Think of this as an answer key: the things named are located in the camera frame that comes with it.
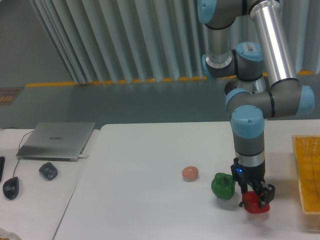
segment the black computer mouse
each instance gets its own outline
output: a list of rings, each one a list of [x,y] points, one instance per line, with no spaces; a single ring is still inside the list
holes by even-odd
[[[3,190],[4,196],[7,199],[9,200],[15,199],[19,193],[19,178],[15,176],[5,181],[3,184],[2,190]]]

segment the egg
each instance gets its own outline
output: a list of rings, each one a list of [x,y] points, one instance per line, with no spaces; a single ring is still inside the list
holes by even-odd
[[[182,170],[182,176],[187,181],[194,181],[198,178],[199,170],[195,166],[187,166]]]

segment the blue joint cap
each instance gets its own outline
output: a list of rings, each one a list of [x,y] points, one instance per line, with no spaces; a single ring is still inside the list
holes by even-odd
[[[228,93],[228,95],[225,98],[225,110],[227,110],[227,106],[228,103],[230,101],[230,99],[232,99],[235,95],[239,94],[239,93],[248,93],[250,94],[250,92],[244,88],[235,88],[233,89],[231,92]]]
[[[260,45],[255,42],[242,42],[236,46],[235,51],[239,56],[249,61],[260,62],[264,59]]]
[[[213,18],[216,10],[217,0],[198,0],[199,21],[207,24]]]
[[[308,114],[315,108],[315,94],[310,86],[303,85],[296,115]]]
[[[240,106],[231,115],[231,128],[241,138],[254,139],[265,129],[264,115],[256,106]]]
[[[203,71],[204,71],[204,75],[206,76],[206,79],[214,80],[214,78],[210,75],[210,72],[209,72],[209,70],[207,68],[206,55],[205,54],[202,56],[202,66],[203,66]]]

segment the mouse cable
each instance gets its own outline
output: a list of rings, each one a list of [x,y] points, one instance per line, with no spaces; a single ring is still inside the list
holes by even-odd
[[[22,141],[24,140],[25,136],[27,136],[28,134],[30,134],[30,133],[32,133],[32,132],[33,132],[33,130],[30,131],[30,132],[28,132],[28,133],[26,133],[26,134],[22,137],[22,139],[21,139],[21,141],[20,141],[20,143],[19,143],[18,151],[20,151],[20,145],[21,145]],[[15,172],[16,172],[16,169],[17,169],[17,167],[18,167],[19,162],[20,162],[20,157],[19,157],[18,162],[16,163],[15,168],[14,168],[14,170],[13,170],[13,178],[15,177]]]
[[[15,126],[11,126],[11,127],[2,128],[2,129],[0,129],[0,131],[6,130],[6,129],[18,129],[18,128]]]

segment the silver laptop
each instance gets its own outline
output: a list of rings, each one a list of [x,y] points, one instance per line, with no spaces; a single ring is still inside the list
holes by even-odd
[[[30,160],[78,161],[94,126],[94,122],[40,122],[16,156]]]

